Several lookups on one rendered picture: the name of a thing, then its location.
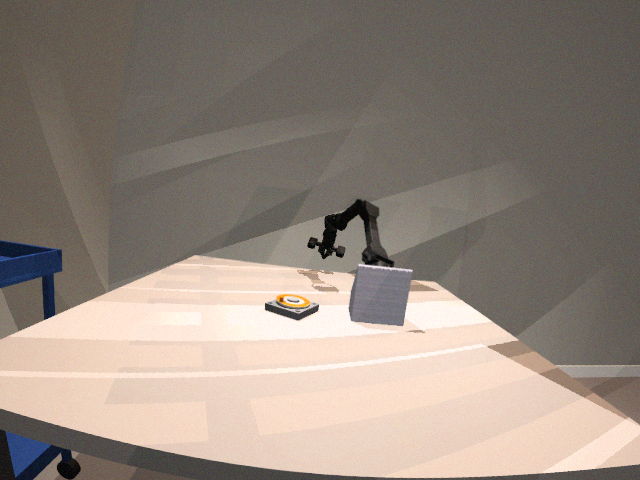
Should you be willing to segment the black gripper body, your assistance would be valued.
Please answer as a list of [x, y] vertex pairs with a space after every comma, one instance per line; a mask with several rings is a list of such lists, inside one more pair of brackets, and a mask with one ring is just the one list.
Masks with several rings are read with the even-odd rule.
[[311, 249], [314, 249], [315, 245], [316, 245], [316, 246], [319, 246], [319, 250], [320, 251], [323, 251], [324, 249], [326, 249], [330, 253], [336, 252], [336, 256], [337, 257], [343, 258], [346, 248], [343, 247], [343, 246], [339, 246], [339, 245], [338, 245], [338, 248], [335, 248], [334, 245], [333, 245], [334, 244], [334, 240], [332, 240], [332, 241], [326, 240], [324, 238], [324, 236], [323, 236], [323, 240], [322, 240], [322, 243], [321, 243], [321, 242], [318, 242], [317, 238], [311, 237], [309, 239], [307, 247], [311, 248]]

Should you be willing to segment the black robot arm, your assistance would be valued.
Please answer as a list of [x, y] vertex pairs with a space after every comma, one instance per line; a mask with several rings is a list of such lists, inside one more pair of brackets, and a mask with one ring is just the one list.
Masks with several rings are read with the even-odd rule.
[[324, 238], [329, 241], [334, 240], [337, 236], [337, 229], [343, 231], [348, 222], [358, 214], [364, 221], [367, 242], [367, 247], [362, 252], [362, 261], [369, 266], [394, 268], [395, 262], [388, 259], [386, 251], [380, 245], [376, 222], [376, 218], [379, 216], [379, 208], [367, 200], [357, 199], [343, 213], [327, 215], [323, 232]]

